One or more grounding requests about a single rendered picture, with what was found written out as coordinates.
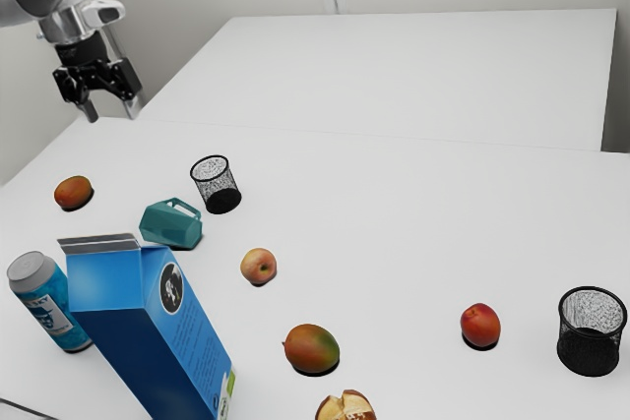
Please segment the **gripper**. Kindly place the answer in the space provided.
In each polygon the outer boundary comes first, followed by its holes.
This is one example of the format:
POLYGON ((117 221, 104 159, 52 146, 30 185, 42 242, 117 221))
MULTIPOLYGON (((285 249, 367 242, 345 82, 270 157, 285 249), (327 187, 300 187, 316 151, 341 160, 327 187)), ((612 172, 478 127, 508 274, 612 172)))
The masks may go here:
POLYGON ((98 120, 91 90, 105 90, 116 96, 129 119, 139 116, 141 81, 127 57, 110 61, 100 33, 76 43, 58 44, 55 51, 61 66, 53 72, 53 78, 62 98, 74 103, 90 123, 98 120))

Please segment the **teal faceted mug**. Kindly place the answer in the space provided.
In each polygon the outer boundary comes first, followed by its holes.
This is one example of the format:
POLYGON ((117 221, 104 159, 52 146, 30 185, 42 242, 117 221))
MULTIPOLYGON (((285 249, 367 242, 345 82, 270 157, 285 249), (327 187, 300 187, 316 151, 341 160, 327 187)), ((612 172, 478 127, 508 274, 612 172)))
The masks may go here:
POLYGON ((201 241, 202 228, 201 213, 177 198, 147 206, 139 224, 146 241, 186 250, 201 241))

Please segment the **small red-green mango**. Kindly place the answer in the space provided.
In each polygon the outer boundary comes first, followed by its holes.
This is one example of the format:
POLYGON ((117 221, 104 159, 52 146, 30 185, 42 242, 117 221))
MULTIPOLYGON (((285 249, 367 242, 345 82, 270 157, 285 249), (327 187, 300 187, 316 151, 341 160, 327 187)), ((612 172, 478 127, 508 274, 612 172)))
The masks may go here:
POLYGON ((87 204, 94 195, 91 181, 82 175, 68 177, 54 190, 55 203, 66 211, 77 210, 87 204))

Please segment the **small black mesh pen holder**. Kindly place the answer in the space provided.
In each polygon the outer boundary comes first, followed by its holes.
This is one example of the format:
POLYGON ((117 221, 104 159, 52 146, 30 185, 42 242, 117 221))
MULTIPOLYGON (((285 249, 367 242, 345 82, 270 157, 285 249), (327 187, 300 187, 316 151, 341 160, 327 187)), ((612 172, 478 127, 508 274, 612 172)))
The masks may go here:
POLYGON ((213 154, 199 159, 192 165, 190 177, 209 213, 225 214, 241 203, 241 192, 225 156, 213 154))

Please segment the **blue drink can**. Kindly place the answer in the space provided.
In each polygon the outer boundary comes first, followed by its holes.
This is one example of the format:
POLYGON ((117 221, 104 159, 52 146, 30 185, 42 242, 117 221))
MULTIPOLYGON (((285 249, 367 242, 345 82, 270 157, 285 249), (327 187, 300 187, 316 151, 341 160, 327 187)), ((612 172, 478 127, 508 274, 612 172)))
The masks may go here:
POLYGON ((67 276, 39 251, 20 255, 9 264, 11 291, 63 351, 80 352, 93 344, 70 313, 67 276))

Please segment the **pale yellow-red apple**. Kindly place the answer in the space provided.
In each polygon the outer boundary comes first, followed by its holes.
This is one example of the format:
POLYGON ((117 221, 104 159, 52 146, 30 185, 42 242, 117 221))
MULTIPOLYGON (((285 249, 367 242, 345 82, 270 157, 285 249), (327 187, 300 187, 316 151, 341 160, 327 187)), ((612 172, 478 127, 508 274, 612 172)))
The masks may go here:
POLYGON ((255 286, 271 281, 277 275, 277 269, 276 257, 265 248, 249 250, 240 263, 241 274, 255 286))

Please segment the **blue milk carton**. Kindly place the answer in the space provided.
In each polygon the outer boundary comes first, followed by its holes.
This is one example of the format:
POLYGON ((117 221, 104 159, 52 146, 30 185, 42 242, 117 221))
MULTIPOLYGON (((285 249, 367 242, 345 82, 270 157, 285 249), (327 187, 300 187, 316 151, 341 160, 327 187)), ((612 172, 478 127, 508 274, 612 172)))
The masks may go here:
POLYGON ((227 420, 232 361, 166 246, 63 238, 69 309, 152 420, 227 420))

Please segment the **large red-green mango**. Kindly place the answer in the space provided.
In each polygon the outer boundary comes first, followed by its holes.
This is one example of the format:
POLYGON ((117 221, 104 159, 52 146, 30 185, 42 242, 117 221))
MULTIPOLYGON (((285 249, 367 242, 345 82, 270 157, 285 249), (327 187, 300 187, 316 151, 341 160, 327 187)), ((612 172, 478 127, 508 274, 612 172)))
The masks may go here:
POLYGON ((292 328, 283 342, 283 350, 295 370, 309 375, 329 372, 341 359, 341 350, 333 335, 313 324, 292 328))

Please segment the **brown bread roll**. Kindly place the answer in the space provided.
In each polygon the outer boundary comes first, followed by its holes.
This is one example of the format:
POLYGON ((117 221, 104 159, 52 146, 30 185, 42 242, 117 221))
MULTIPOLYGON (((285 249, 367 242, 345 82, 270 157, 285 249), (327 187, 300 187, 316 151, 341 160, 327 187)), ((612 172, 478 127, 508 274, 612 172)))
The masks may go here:
POLYGON ((377 416, 365 395, 344 390, 340 397, 328 395, 320 403, 315 420, 377 420, 377 416))

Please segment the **red peach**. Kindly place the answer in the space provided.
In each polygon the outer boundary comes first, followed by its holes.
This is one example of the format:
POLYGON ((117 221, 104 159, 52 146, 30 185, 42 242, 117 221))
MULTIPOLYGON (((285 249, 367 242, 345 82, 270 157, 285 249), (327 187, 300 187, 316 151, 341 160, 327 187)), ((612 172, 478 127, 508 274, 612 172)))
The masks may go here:
POLYGON ((496 312, 484 303, 469 306, 460 316, 464 340, 475 348, 495 345, 501 334, 501 323, 496 312))

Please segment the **large black mesh pen holder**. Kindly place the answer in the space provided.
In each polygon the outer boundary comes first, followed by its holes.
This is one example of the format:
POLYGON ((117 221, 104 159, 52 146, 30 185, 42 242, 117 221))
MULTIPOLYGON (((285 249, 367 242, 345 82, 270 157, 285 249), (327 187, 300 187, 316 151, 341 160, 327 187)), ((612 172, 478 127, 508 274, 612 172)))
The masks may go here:
POLYGON ((579 286, 558 302, 559 335, 556 352, 562 364, 584 377, 613 372, 628 311, 614 293, 596 286, 579 286))

